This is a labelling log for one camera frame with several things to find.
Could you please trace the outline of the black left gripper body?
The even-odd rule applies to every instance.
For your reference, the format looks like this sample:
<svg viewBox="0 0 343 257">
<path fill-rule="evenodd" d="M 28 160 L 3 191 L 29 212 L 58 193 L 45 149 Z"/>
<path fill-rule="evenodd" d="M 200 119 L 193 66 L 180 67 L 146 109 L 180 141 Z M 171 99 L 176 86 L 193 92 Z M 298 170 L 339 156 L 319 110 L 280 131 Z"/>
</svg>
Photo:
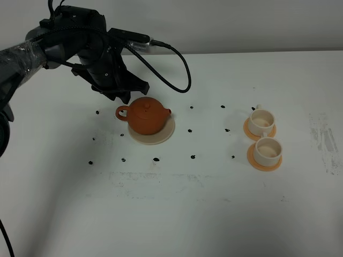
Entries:
<svg viewBox="0 0 343 257">
<path fill-rule="evenodd" d="M 75 31 L 71 35 L 81 65 L 87 66 L 82 69 L 74 67 L 71 72 L 90 83 L 92 90 L 101 94 L 103 91 L 148 93 L 148 82 L 126 68 L 121 56 L 124 48 L 121 42 L 90 31 Z"/>
</svg>

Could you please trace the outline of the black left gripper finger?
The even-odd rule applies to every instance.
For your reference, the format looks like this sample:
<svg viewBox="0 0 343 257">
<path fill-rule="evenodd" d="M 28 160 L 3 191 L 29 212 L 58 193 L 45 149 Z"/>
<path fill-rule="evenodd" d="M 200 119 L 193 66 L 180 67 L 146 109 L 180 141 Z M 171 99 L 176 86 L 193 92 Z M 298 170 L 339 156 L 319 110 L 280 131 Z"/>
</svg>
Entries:
<svg viewBox="0 0 343 257">
<path fill-rule="evenodd" d="M 131 99 L 131 92 L 130 91 L 119 92 L 117 93 L 117 97 L 120 98 L 124 104 L 128 104 Z"/>
<path fill-rule="evenodd" d="M 117 97 L 116 94 L 117 94 L 116 92 L 112 92 L 112 91 L 103 91 L 103 95 L 112 101 L 114 101 L 116 99 L 116 97 Z"/>
</svg>

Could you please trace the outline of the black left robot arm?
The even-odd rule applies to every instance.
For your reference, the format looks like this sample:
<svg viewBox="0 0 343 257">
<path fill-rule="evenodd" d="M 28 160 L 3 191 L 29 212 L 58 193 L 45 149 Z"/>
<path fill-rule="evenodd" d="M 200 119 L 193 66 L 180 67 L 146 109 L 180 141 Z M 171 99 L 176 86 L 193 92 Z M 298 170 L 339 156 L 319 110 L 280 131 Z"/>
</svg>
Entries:
<svg viewBox="0 0 343 257">
<path fill-rule="evenodd" d="M 127 104 L 131 92 L 147 94 L 149 84 L 123 62 L 121 52 L 127 45 L 118 29 L 107 30 L 98 11 L 62 5 L 29 31 L 23 43 L 1 50 L 1 152 L 8 146 L 9 123 L 14 120 L 10 99 L 41 68 L 68 66 L 112 101 L 119 98 Z"/>
</svg>

